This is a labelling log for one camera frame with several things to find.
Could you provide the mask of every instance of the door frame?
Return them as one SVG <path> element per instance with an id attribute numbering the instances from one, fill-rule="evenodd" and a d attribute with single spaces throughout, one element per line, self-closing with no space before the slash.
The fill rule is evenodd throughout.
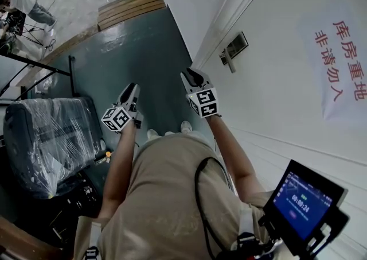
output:
<path id="1" fill-rule="evenodd" d="M 229 44 L 222 42 L 224 37 L 251 2 L 252 0 L 223 1 L 193 60 L 193 68 L 201 69 L 218 46 L 222 45 L 224 49 Z"/>

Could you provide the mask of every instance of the monitor screen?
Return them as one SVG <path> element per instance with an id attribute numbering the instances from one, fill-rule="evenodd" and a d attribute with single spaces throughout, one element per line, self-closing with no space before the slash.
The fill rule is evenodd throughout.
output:
<path id="1" fill-rule="evenodd" d="M 273 202 L 299 236 L 306 239 L 329 209 L 332 199 L 290 172 Z"/>

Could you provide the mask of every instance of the wooden platform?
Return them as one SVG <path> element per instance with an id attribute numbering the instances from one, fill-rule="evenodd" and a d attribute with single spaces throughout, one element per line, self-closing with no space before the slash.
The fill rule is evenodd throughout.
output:
<path id="1" fill-rule="evenodd" d="M 166 7 L 163 0 L 117 0 L 98 10 L 99 30 L 107 29 L 132 17 Z"/>

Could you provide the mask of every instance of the gray pants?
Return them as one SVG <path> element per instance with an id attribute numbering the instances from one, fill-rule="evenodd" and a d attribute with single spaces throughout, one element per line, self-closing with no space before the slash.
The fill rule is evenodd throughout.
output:
<path id="1" fill-rule="evenodd" d="M 52 14 L 37 2 L 34 4 L 33 9 L 28 13 L 28 16 L 36 22 L 47 24 L 49 26 L 53 25 L 56 21 L 56 19 L 52 17 Z"/>

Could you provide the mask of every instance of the shoe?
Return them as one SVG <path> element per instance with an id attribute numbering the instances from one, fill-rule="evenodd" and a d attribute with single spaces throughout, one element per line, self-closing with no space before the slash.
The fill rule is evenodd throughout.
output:
<path id="1" fill-rule="evenodd" d="M 57 19 L 55 19 L 55 22 L 52 25 L 49 25 L 48 30 L 47 30 L 48 32 L 50 32 L 53 29 L 53 27 L 55 26 L 56 22 L 57 22 Z"/>
<path id="2" fill-rule="evenodd" d="M 148 139 L 151 139 L 152 137 L 159 137 L 159 134 L 154 129 L 149 129 L 147 131 Z"/>
<path id="3" fill-rule="evenodd" d="M 183 134 L 187 134 L 189 132 L 193 131 L 193 127 L 191 126 L 190 122 L 188 121 L 183 121 L 181 123 L 181 132 Z"/>

